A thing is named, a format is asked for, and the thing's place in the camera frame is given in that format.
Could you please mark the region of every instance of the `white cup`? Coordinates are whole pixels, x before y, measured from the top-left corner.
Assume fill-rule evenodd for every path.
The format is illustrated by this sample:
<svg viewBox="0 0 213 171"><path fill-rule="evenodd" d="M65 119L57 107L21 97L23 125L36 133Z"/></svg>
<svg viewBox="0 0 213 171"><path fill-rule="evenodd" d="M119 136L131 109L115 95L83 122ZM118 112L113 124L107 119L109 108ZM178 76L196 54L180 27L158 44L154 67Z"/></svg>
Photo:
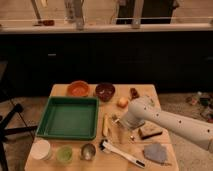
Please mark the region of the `white cup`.
<svg viewBox="0 0 213 171"><path fill-rule="evenodd" d="M39 140L33 143L30 155L36 160L47 160L51 157L51 145L47 140Z"/></svg>

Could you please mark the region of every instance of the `green cup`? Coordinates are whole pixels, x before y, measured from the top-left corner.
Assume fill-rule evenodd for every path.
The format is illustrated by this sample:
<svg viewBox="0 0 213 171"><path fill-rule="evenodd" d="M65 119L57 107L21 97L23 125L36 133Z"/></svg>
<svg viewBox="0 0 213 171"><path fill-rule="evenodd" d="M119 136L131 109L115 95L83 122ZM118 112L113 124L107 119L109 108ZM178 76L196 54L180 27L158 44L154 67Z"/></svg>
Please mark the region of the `green cup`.
<svg viewBox="0 0 213 171"><path fill-rule="evenodd" d="M70 146L62 146L56 153L56 159L62 163L67 164L72 159L72 148Z"/></svg>

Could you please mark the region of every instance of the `orange bowl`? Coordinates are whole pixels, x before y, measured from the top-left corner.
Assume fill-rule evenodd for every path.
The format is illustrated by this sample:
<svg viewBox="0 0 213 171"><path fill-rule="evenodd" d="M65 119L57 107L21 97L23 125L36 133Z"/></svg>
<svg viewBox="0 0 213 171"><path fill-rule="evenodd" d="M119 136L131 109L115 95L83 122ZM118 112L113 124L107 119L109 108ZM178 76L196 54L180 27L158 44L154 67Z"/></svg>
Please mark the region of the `orange bowl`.
<svg viewBox="0 0 213 171"><path fill-rule="evenodd" d="M86 97L89 95L89 84L85 81L73 81L67 87L67 95L74 97Z"/></svg>

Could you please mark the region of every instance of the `yellow object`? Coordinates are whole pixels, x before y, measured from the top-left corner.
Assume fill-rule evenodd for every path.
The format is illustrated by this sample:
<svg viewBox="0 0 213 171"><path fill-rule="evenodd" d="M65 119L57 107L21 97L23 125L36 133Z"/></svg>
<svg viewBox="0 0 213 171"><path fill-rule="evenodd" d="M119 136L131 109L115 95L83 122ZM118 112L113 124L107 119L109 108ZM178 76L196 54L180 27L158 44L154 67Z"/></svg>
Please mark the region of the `yellow object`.
<svg viewBox="0 0 213 171"><path fill-rule="evenodd" d="M108 119L109 119L109 116L107 114L104 114L103 130L102 130L102 134L104 137L107 137L107 135L108 135L108 130L109 130Z"/></svg>

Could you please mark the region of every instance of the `brown bowl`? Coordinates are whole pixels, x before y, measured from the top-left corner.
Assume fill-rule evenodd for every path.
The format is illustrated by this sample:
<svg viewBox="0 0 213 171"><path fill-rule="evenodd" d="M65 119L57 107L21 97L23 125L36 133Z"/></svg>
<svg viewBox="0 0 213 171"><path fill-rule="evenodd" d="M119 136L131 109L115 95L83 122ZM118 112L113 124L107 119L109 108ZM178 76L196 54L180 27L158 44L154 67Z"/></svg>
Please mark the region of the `brown bowl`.
<svg viewBox="0 0 213 171"><path fill-rule="evenodd" d="M115 94L115 87L111 83L100 83L95 88L96 96L103 102L108 102Z"/></svg>

